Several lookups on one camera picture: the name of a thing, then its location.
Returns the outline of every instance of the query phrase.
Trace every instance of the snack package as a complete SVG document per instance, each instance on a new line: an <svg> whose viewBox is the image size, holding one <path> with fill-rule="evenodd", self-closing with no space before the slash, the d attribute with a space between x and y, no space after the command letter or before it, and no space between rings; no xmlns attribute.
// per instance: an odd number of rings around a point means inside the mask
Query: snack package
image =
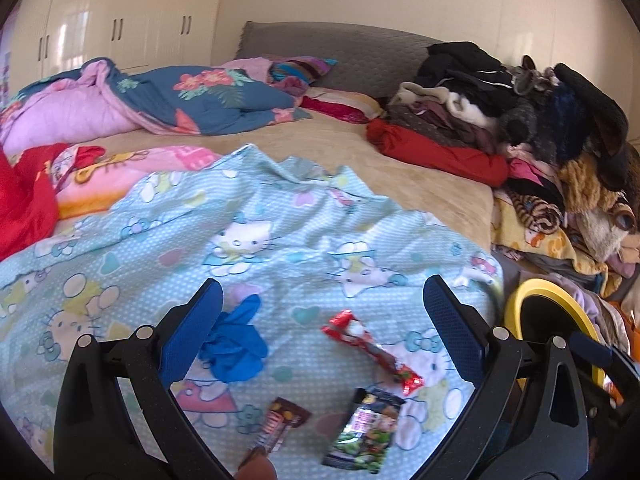
<svg viewBox="0 0 640 480"><path fill-rule="evenodd" d="M278 397L269 406L254 448L262 446L267 454L277 451L293 428L302 426L311 413L290 400Z"/></svg>
<svg viewBox="0 0 640 480"><path fill-rule="evenodd" d="M332 443L322 464L379 473L386 452L393 444L403 404L403 399L384 390L358 389L349 421Z"/></svg>
<svg viewBox="0 0 640 480"><path fill-rule="evenodd" d="M343 310L337 316L332 317L329 320L329 325L322 327L322 331L330 338L360 348L373 357L402 385L402 394L405 397L424 386L424 379L420 375L383 350L374 341L373 336L351 313L351 310Z"/></svg>

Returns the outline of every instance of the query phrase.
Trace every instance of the red candy wrapper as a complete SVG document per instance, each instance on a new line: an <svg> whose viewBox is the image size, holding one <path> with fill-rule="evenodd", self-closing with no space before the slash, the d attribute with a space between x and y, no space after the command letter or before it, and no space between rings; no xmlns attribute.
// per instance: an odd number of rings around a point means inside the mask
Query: red candy wrapper
<svg viewBox="0 0 640 480"><path fill-rule="evenodd" d="M406 397L424 386L424 379L404 363L401 363L389 352L378 345L365 326L351 313L343 310L329 320L329 325L322 331L336 341L347 343L364 350L373 357L380 366L391 373L402 384L402 394Z"/></svg>

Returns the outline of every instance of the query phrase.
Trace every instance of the striped pillow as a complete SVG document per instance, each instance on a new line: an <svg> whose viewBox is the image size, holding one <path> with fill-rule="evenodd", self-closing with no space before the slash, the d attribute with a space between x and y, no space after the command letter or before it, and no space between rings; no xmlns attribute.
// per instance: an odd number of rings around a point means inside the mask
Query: striped pillow
<svg viewBox="0 0 640 480"><path fill-rule="evenodd" d="M335 59L319 59L312 56L288 57L274 62L269 72L274 81L282 81L293 76L310 85L328 73L337 63Z"/></svg>

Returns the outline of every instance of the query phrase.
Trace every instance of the green snack packet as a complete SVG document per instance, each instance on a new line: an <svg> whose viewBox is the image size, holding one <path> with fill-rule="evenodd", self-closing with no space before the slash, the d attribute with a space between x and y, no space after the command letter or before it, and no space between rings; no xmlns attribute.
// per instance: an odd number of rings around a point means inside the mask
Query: green snack packet
<svg viewBox="0 0 640 480"><path fill-rule="evenodd" d="M322 464L379 473L386 452L393 443L403 404L400 397L384 390L358 389L349 421L332 443Z"/></svg>

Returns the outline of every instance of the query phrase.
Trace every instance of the yellow bucket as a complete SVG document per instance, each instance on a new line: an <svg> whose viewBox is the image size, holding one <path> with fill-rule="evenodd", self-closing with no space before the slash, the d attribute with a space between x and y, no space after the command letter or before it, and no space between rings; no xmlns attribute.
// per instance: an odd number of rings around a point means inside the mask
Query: yellow bucket
<svg viewBox="0 0 640 480"><path fill-rule="evenodd" d="M593 323L574 298L555 283L539 278L527 280L511 295L504 325L516 338L528 341L546 343L558 331L568 339L575 330L598 340ZM603 370L592 367L591 374L598 386L604 384Z"/></svg>

